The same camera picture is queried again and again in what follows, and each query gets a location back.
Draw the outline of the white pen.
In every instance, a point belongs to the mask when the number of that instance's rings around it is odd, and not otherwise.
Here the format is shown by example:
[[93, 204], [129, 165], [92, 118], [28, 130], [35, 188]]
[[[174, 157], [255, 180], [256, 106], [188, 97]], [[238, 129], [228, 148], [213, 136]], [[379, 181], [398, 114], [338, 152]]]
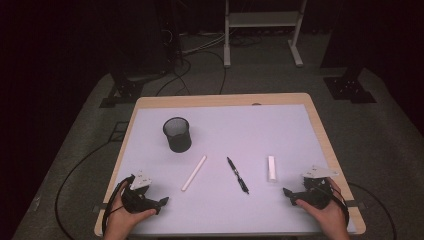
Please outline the white pen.
[[207, 159], [207, 156], [204, 155], [202, 156], [202, 158], [199, 160], [199, 162], [197, 163], [196, 167], [194, 168], [194, 170], [192, 171], [192, 173], [190, 174], [190, 176], [188, 177], [188, 179], [186, 180], [186, 182], [184, 183], [184, 185], [181, 188], [182, 192], [185, 192], [190, 184], [192, 183], [192, 181], [194, 180], [194, 178], [196, 177], [197, 173], [199, 172], [199, 170], [201, 169], [201, 167], [203, 166], [203, 164], [205, 163]]

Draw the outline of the dark equipment tower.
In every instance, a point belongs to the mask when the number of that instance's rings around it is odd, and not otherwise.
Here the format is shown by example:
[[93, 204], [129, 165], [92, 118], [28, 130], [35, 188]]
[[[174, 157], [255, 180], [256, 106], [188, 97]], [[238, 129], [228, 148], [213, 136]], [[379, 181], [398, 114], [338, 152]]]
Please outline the dark equipment tower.
[[167, 60], [173, 66], [183, 66], [177, 0], [157, 0], [155, 6]]

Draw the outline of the person's right hand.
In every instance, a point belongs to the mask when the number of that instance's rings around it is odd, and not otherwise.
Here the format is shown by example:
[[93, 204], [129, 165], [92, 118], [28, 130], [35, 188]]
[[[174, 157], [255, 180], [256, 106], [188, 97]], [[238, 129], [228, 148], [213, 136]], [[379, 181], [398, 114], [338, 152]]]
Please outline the person's right hand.
[[344, 212], [336, 201], [332, 200], [324, 209], [317, 209], [301, 199], [296, 200], [296, 203], [315, 218], [323, 232], [341, 229], [347, 231]]

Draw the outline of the white eraser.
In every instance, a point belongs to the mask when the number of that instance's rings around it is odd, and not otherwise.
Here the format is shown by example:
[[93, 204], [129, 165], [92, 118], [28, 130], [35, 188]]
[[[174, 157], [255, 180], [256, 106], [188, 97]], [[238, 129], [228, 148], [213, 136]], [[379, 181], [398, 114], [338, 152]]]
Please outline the white eraser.
[[275, 158], [273, 156], [268, 157], [268, 180], [270, 182], [277, 181], [276, 164], [275, 164]]

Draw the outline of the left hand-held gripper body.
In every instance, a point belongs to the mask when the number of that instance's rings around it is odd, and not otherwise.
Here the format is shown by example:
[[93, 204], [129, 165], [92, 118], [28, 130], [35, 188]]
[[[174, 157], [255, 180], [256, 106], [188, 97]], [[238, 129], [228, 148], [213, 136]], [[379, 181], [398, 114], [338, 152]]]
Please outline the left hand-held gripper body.
[[155, 209], [158, 205], [161, 206], [158, 201], [145, 196], [151, 183], [151, 178], [143, 171], [130, 176], [129, 183], [121, 196], [123, 206], [129, 213], [141, 213]]

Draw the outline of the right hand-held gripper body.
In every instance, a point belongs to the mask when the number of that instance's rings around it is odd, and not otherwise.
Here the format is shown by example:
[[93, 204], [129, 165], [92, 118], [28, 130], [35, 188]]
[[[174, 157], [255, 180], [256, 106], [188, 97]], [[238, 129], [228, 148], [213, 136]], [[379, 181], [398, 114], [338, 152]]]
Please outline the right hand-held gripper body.
[[335, 170], [313, 165], [302, 174], [305, 191], [296, 193], [295, 199], [301, 199], [317, 209], [324, 209], [333, 195], [328, 178], [337, 175]]

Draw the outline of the black pen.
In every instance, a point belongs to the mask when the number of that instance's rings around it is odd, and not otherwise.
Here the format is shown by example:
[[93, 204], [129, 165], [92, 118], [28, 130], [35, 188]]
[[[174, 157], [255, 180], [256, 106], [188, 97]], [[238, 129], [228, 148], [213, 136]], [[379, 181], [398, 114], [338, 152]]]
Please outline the black pen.
[[234, 165], [233, 161], [229, 157], [227, 157], [227, 162], [228, 162], [229, 166], [231, 167], [232, 171], [234, 172], [242, 191], [245, 192], [246, 194], [249, 194], [249, 189], [248, 189], [247, 185], [245, 184], [244, 180], [242, 179], [242, 177], [240, 176], [240, 174], [239, 174], [236, 166]]

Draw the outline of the black mesh pen holder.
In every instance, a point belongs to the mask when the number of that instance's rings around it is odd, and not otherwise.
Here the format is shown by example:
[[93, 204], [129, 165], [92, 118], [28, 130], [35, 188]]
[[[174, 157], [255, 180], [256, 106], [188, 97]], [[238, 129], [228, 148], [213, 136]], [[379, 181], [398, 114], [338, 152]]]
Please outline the black mesh pen holder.
[[163, 125], [163, 133], [175, 153], [183, 153], [192, 145], [189, 122], [182, 117], [168, 119]]

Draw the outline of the black stand base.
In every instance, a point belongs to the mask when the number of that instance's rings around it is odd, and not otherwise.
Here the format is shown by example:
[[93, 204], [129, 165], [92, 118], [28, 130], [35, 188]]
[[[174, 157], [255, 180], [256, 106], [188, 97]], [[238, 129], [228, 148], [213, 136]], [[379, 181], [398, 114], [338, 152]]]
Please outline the black stand base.
[[143, 90], [140, 81], [126, 80], [123, 83], [115, 83], [107, 97], [101, 103], [100, 108], [113, 108], [117, 104], [135, 103]]
[[362, 67], [348, 67], [342, 76], [325, 77], [324, 82], [332, 97], [356, 104], [375, 103], [375, 98], [358, 80], [361, 71]]

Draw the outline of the white metal desk frame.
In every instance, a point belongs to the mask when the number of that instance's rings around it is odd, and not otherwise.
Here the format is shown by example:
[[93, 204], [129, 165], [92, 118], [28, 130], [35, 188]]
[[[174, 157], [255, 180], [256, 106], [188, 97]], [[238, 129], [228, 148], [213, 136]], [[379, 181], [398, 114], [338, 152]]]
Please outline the white metal desk frame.
[[292, 38], [288, 40], [288, 46], [295, 66], [302, 67], [304, 63], [297, 49], [297, 41], [307, 2], [308, 0], [301, 0], [300, 7], [297, 11], [231, 13], [229, 10], [229, 0], [226, 0], [223, 66], [231, 66], [230, 30], [232, 28], [293, 27], [294, 33]]

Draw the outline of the person's left hand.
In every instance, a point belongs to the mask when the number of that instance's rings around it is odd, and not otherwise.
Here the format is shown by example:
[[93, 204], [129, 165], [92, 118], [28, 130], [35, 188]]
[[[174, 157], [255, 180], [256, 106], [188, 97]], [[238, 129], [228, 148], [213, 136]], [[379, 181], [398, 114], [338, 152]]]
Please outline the person's left hand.
[[129, 233], [137, 224], [156, 214], [155, 209], [149, 209], [144, 212], [136, 213], [136, 214], [127, 212], [126, 209], [123, 208], [122, 200], [121, 200], [121, 193], [124, 189], [125, 189], [125, 186], [122, 185], [113, 200], [113, 203], [112, 203], [113, 213], [111, 213], [108, 217], [104, 236], [106, 233], [111, 233], [111, 232], [128, 233], [129, 235]]

